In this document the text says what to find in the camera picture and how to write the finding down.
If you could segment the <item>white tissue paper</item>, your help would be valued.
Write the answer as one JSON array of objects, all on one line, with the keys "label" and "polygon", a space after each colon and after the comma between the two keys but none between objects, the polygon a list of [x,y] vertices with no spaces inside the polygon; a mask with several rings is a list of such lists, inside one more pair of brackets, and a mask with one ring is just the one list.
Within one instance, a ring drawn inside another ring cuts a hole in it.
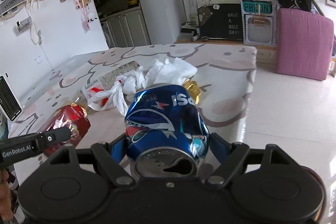
[{"label": "white tissue paper", "polygon": [[143,88],[156,84],[183,85],[185,80],[196,75],[198,69],[178,57],[172,62],[166,59],[164,62],[155,60],[153,66],[146,68],[144,72]]}]

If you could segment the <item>white plastic bag red print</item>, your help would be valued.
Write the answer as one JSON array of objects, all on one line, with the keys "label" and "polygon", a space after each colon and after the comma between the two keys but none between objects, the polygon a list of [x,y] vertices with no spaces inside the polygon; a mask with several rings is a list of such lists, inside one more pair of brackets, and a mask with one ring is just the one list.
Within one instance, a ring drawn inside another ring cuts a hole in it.
[{"label": "white plastic bag red print", "polygon": [[122,116],[126,116],[128,106],[124,95],[135,94],[145,80],[143,66],[127,71],[115,77],[112,87],[103,87],[102,80],[95,80],[84,86],[82,93],[87,105],[94,111],[104,111],[116,108]]}]

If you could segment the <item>white kitchen cabinet doors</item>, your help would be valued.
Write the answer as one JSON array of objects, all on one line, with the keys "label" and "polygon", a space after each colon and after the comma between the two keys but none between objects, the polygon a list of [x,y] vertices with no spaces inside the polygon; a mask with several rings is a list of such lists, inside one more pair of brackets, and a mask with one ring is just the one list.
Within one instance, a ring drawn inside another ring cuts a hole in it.
[{"label": "white kitchen cabinet doors", "polygon": [[100,22],[109,48],[151,45],[139,6],[102,18]]}]

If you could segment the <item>crushed blue Pepsi can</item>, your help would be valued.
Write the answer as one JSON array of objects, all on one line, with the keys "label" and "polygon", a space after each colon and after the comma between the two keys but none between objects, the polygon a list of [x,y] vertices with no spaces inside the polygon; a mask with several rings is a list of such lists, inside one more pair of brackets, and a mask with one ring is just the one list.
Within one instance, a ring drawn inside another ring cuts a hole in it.
[{"label": "crushed blue Pepsi can", "polygon": [[193,177],[209,151],[209,130],[189,92],[157,84],[137,92],[124,119],[134,177]]}]

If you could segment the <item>white heater black grille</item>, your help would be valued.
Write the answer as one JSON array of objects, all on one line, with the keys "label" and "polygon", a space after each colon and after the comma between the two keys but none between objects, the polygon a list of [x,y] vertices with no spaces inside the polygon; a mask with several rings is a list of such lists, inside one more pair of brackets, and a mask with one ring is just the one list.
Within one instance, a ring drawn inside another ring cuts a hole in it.
[{"label": "white heater black grille", "polygon": [[23,112],[17,96],[3,75],[0,77],[0,105],[1,112],[11,122],[16,121]]}]

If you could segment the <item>low wooden drawer unit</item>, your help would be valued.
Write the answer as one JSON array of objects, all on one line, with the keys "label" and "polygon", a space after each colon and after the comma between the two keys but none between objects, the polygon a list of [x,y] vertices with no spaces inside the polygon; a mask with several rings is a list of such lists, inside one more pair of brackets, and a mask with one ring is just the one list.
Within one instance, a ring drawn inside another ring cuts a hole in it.
[{"label": "low wooden drawer unit", "polygon": [[257,63],[266,63],[266,64],[275,64],[277,57],[277,48],[269,46],[255,46],[256,53],[256,62]]}]

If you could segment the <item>gold foil wrapper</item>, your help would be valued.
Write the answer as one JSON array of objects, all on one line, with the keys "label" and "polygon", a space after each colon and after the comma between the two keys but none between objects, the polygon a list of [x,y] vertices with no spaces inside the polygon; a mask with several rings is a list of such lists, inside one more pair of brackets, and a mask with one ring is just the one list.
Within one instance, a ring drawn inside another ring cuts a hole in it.
[{"label": "gold foil wrapper", "polygon": [[197,82],[187,79],[182,86],[188,91],[195,104],[198,105],[201,100],[202,91]]}]

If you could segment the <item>purple cushioned ottoman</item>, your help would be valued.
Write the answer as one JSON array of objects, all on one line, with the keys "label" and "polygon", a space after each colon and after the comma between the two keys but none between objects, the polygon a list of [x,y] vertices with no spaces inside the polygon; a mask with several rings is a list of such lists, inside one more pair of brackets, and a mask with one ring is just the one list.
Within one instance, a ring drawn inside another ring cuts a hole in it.
[{"label": "purple cushioned ottoman", "polygon": [[296,9],[278,10],[277,73],[326,80],[333,43],[331,19]]}]

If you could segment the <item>red snack bag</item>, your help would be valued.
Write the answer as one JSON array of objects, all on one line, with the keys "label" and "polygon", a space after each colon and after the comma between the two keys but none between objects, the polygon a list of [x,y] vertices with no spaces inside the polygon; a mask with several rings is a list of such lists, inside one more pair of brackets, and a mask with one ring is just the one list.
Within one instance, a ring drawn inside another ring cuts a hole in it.
[{"label": "red snack bag", "polygon": [[76,147],[81,139],[86,135],[90,126],[91,124],[87,118],[87,112],[80,105],[70,103],[59,108],[46,122],[44,122],[39,131],[45,132],[66,127],[71,132],[71,139],[48,147],[44,150],[44,154],[47,157],[50,157],[61,146],[67,143]]}]

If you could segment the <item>black chalkboard sign cabinet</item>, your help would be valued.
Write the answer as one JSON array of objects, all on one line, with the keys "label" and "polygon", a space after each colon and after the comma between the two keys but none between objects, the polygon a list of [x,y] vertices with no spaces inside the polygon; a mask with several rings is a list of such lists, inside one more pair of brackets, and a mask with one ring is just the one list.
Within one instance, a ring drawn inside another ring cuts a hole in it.
[{"label": "black chalkboard sign cabinet", "polygon": [[203,40],[243,41],[242,10],[238,3],[220,3],[198,8]]}]

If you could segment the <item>toy oven cardboard playset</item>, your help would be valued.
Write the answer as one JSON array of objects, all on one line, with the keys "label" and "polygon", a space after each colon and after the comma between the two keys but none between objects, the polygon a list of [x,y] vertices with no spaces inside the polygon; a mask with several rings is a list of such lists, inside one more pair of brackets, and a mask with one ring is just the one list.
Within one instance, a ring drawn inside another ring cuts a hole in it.
[{"label": "toy oven cardboard playset", "polygon": [[276,47],[277,3],[273,0],[241,0],[244,44]]}]

